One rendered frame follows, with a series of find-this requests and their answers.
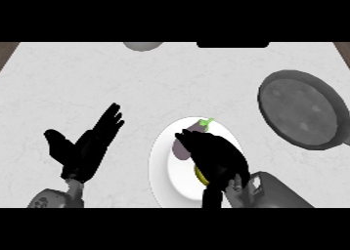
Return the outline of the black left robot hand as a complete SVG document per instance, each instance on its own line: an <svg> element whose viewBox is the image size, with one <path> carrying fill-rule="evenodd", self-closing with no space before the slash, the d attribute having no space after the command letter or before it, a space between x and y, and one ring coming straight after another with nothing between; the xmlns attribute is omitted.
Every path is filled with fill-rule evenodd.
<svg viewBox="0 0 350 250"><path fill-rule="evenodd" d="M74 143L57 130L48 129L43 132L49 156L63 165L64 180L73 179L82 184L91 180L123 124L120 105L113 104Z"/></svg>

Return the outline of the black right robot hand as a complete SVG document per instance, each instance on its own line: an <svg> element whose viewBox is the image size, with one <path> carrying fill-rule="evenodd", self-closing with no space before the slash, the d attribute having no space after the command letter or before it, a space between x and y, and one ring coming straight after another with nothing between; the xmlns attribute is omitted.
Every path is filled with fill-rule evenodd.
<svg viewBox="0 0 350 250"><path fill-rule="evenodd" d="M203 208L220 208L227 197L233 208L245 208L249 202L246 187L251 171L246 157L237 147L212 133L183 130L175 134L181 145L208 180L203 192Z"/></svg>

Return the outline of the yellow-green pear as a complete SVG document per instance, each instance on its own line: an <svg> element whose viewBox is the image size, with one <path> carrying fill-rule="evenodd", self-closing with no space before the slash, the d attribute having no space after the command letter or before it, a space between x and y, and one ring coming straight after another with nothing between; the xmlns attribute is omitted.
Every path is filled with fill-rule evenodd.
<svg viewBox="0 0 350 250"><path fill-rule="evenodd" d="M208 179L205 178L205 175L203 175L202 170L200 170L200 168L197 167L197 165L194 166L194 171L196 171L196 176L197 176L199 181L202 182L202 184L203 184L205 186L208 186L209 181L208 181Z"/></svg>

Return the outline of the white round plate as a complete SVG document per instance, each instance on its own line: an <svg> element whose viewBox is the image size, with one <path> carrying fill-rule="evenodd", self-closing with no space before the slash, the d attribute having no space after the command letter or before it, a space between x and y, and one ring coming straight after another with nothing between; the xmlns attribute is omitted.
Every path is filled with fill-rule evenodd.
<svg viewBox="0 0 350 250"><path fill-rule="evenodd" d="M242 149L233 133L214 118L191 116L168 125L157 136L148 157L150 188L162 208L202 207L205 184L197 178L196 163L191 158L180 160L172 152L175 134L196 124L203 124L208 133L221 136Z"/></svg>

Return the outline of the dark grey frying pan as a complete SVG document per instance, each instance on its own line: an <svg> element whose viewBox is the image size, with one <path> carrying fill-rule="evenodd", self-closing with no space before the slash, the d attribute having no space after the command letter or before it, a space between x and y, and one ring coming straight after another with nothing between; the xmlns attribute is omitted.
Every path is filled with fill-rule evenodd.
<svg viewBox="0 0 350 250"><path fill-rule="evenodd" d="M350 146L350 110L332 87L313 74L279 70L258 93L264 121L279 137L307 150Z"/></svg>

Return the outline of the purple eggplant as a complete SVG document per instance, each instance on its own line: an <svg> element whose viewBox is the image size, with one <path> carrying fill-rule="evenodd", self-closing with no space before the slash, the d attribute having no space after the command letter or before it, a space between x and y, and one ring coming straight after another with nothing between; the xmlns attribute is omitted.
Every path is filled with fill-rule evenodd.
<svg viewBox="0 0 350 250"><path fill-rule="evenodd" d="M208 132L208 127L209 127L209 123L214 121L212 118L209 119L200 119L188 128L187 130L190 132L200 132L200 133L206 133ZM172 146L172 152L175 157L180 160L187 160L191 157L190 152L187 151L187 149L184 148L180 140L175 140L174 142L174 146Z"/></svg>

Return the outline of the grey round object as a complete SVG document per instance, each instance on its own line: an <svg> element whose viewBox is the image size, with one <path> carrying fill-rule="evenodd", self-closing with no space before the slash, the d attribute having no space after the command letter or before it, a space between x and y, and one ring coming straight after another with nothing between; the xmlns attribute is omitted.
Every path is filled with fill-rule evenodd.
<svg viewBox="0 0 350 250"><path fill-rule="evenodd" d="M125 46L137 52L147 52L162 45L160 42L125 42Z"/></svg>

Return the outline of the black flat appliance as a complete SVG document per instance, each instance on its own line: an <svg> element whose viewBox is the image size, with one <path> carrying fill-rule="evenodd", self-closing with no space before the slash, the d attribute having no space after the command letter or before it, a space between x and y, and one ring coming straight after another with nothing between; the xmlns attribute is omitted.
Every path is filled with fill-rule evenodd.
<svg viewBox="0 0 350 250"><path fill-rule="evenodd" d="M237 41L237 42L197 42L203 49L259 49L268 46L270 42Z"/></svg>

